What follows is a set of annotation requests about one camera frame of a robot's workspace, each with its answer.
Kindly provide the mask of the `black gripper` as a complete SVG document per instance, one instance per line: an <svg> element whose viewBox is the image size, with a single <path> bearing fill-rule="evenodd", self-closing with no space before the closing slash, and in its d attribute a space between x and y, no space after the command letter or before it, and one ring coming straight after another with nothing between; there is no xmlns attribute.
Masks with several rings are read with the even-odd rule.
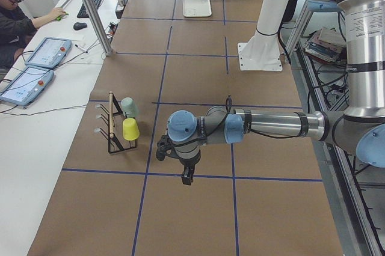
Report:
<svg viewBox="0 0 385 256"><path fill-rule="evenodd" d="M183 184L192 184L194 179L194 171L195 171L195 163L190 161L181 161L181 164L183 165L183 172L182 172L182 183Z"/></svg>

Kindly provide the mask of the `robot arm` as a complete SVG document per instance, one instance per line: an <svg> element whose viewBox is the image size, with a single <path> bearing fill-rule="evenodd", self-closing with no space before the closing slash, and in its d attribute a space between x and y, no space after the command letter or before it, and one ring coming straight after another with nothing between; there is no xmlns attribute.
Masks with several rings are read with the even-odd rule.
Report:
<svg viewBox="0 0 385 256"><path fill-rule="evenodd" d="M309 0L345 13L349 105L342 112L282 113L213 107L196 117L181 110L170 115L156 157L183 165L183 184L191 184L200 148L233 144L244 135L310 137L336 145L362 162L384 166L384 0Z"/></svg>

